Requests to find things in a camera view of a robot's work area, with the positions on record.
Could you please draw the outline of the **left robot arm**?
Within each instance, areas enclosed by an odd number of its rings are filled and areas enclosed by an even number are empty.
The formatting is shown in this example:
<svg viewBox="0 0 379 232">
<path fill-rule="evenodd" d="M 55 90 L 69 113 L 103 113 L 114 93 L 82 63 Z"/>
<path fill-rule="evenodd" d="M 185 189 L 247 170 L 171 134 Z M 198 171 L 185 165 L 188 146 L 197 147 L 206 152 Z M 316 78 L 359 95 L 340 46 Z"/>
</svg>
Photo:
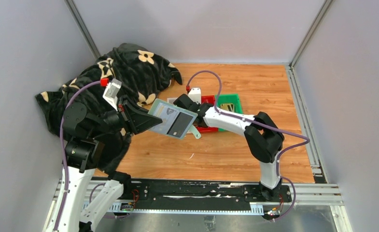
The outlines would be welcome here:
<svg viewBox="0 0 379 232">
<path fill-rule="evenodd" d="M 46 227 L 47 232 L 93 232 L 107 215 L 118 198 L 126 200 L 132 195 L 131 176 L 114 172 L 104 183 L 98 195 L 84 208 L 89 183 L 103 158 L 105 143 L 102 135 L 115 135 L 122 129 L 126 136 L 142 133 L 162 119 L 152 116 L 148 110 L 132 106 L 127 97 L 121 97 L 115 109 L 100 116 L 88 112 L 79 102 L 66 107 L 60 127 L 60 139 L 64 133 L 70 140 L 63 144 L 63 176 L 56 207 Z"/>
</svg>

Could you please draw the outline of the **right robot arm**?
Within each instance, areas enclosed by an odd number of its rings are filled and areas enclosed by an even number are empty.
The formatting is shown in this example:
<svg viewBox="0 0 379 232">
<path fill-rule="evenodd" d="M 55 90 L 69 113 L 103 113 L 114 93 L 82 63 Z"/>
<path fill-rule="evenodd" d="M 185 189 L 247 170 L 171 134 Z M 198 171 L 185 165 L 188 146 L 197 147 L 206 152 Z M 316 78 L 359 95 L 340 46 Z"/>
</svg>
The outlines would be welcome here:
<svg viewBox="0 0 379 232">
<path fill-rule="evenodd" d="M 221 128 L 243 136 L 251 154 L 260 162 L 258 194 L 267 202 L 279 197 L 282 180 L 277 158 L 282 150 L 284 135 L 268 114 L 238 114 L 210 103 L 196 103 L 186 94 L 179 96 L 173 104 L 196 113 L 195 124 L 199 127 Z"/>
</svg>

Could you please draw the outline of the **teal leather card holder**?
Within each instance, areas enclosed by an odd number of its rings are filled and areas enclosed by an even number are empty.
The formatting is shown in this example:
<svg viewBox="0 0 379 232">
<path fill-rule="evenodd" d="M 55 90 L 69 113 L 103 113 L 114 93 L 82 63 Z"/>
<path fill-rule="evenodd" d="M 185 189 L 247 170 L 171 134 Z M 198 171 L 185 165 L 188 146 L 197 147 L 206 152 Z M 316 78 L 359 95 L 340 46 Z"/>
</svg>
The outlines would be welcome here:
<svg viewBox="0 0 379 232">
<path fill-rule="evenodd" d="M 195 118 L 197 117 L 197 114 L 194 112 L 185 110 L 183 108 L 180 108 L 176 105 L 170 104 L 170 103 L 163 101 L 161 99 L 156 99 L 154 101 L 154 103 L 152 104 L 148 114 L 156 116 L 158 118 L 161 118 L 162 123 L 157 125 L 157 126 L 152 127 L 151 129 L 149 129 L 149 131 L 169 136 L 169 135 L 167 135 L 167 131 L 169 130 L 172 123 L 174 122 L 174 120 L 176 119 L 177 115 L 180 112 L 190 114 L 194 117 L 192 125 L 189 127 L 189 130 L 187 131 L 187 133 L 190 132 L 191 134 L 194 135 L 194 137 L 196 139 L 200 139 L 201 134 L 193 125 Z"/>
</svg>

